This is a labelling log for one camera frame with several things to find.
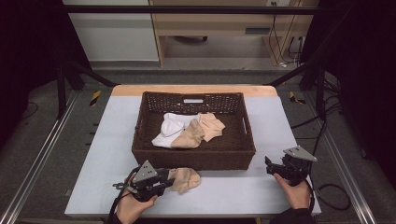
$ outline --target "beige sock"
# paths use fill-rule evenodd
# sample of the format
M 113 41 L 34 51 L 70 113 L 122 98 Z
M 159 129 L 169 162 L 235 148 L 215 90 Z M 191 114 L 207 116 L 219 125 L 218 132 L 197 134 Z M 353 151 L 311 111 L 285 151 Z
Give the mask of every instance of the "beige sock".
M 197 187 L 201 183 L 201 177 L 191 168 L 177 168 L 169 171 L 168 179 L 175 179 L 171 190 L 179 193 Z
M 197 119 L 192 119 L 190 125 L 171 143 L 171 147 L 196 148 L 205 135 Z
M 201 114 L 199 123 L 205 132 L 204 140 L 206 142 L 214 137 L 222 136 L 222 130 L 225 128 L 224 124 L 212 113 Z

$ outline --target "white table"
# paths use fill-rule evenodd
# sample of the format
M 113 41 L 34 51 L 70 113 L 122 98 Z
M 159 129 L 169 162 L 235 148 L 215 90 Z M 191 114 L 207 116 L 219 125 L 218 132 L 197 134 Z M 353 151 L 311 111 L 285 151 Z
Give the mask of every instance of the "white table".
M 118 86 L 113 90 L 65 214 L 106 217 L 123 182 L 138 166 L 132 154 L 142 91 L 243 92 L 257 152 L 246 171 L 199 171 L 202 183 L 179 194 L 166 189 L 142 217 L 265 217 L 289 208 L 282 188 L 266 173 L 264 156 L 281 164 L 296 142 L 275 89 L 261 86 Z M 318 203 L 314 214 L 320 213 Z

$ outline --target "human hand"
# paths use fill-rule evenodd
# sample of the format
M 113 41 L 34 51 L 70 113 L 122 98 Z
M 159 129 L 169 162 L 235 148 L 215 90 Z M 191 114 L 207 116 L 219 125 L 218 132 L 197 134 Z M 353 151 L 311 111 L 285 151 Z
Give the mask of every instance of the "human hand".
M 117 217 L 122 224 L 134 223 L 146 209 L 154 205 L 158 198 L 157 195 L 154 195 L 147 202 L 141 203 L 127 189 L 124 190 L 121 197 L 117 208 Z
M 285 191 L 291 208 L 309 208 L 311 191 L 305 181 L 292 187 L 279 174 L 274 174 L 274 178 Z

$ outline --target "wicker basket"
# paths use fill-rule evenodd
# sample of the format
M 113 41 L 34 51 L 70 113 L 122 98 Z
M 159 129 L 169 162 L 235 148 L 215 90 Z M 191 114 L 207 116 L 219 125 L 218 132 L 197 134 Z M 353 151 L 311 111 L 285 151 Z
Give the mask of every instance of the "wicker basket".
M 201 145 L 194 149 L 173 149 L 152 145 L 151 140 L 161 131 L 165 113 L 193 115 L 200 112 L 214 113 L 216 118 L 224 123 L 222 136 L 215 137 L 209 142 L 203 140 Z M 243 93 L 144 92 L 135 127 L 132 152 L 139 164 L 149 160 L 155 168 L 246 170 L 256 149 Z

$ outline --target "floor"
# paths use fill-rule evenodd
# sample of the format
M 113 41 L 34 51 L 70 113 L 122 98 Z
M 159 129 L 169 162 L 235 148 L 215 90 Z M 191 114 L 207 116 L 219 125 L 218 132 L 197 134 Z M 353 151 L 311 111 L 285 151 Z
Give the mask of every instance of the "floor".
M 122 70 L 101 67 L 96 71 L 114 82 L 123 84 L 261 85 L 285 75 L 295 65 L 293 62 L 286 68 L 274 67 L 264 50 L 262 40 L 257 37 L 241 39 L 210 36 L 206 42 L 202 42 L 200 38 L 178 36 L 170 39 L 163 66 L 137 66 L 134 69 Z M 290 126 L 300 124 L 316 115 L 312 108 L 315 89 L 300 91 L 300 78 L 295 77 L 276 88 Z M 0 152 L 0 181 L 6 183 L 0 189 L 2 214 L 13 203 L 15 196 L 23 191 L 20 186 L 24 186 L 25 177 L 32 177 L 33 186 L 24 189 L 28 194 L 19 202 L 14 202 L 22 205 L 16 210 L 19 214 L 18 222 L 102 223 L 102 220 L 97 218 L 74 219 L 64 215 L 68 196 L 77 180 L 95 128 L 100 122 L 106 108 L 106 100 L 111 93 L 110 88 L 98 84 L 95 80 L 89 77 L 84 79 L 87 85 L 83 91 L 68 92 L 69 99 L 75 94 L 78 95 L 76 105 L 70 111 L 67 122 L 59 130 L 60 135 L 56 138 L 56 143 L 49 149 L 48 154 L 44 155 L 46 160 L 35 175 L 29 176 L 32 164 L 37 164 L 36 156 L 42 152 L 43 146 L 48 144 L 46 139 L 51 129 L 57 125 L 56 83 L 51 82 L 31 92 L 28 109 Z M 328 75 L 328 79 L 333 80 L 334 77 Z M 97 90 L 102 90 L 101 96 L 95 106 L 89 106 L 92 95 Z M 294 101 L 290 99 L 291 91 L 295 94 Z M 333 92 L 326 92 L 326 97 L 332 95 Z M 328 108 L 331 105 L 335 105 L 335 108 L 329 111 L 327 129 L 318 141 L 316 156 L 319 162 L 313 167 L 311 176 L 317 188 L 331 183 L 346 190 L 352 189 L 349 191 L 351 195 L 362 196 L 362 199 L 352 197 L 352 206 L 345 211 L 330 208 L 323 201 L 317 201 L 322 209 L 317 221 L 396 223 L 395 189 L 382 175 L 375 161 L 366 160 L 361 156 L 360 144 L 342 116 L 342 107 L 337 103 L 336 97 L 331 97 L 327 102 Z M 313 152 L 322 124 L 322 120 L 314 119 L 302 127 L 293 128 L 298 144 Z M 345 168 L 343 164 L 347 172 L 340 170 L 340 167 Z M 320 195 L 325 202 L 336 207 L 347 204 L 346 195 L 338 188 L 323 189 Z

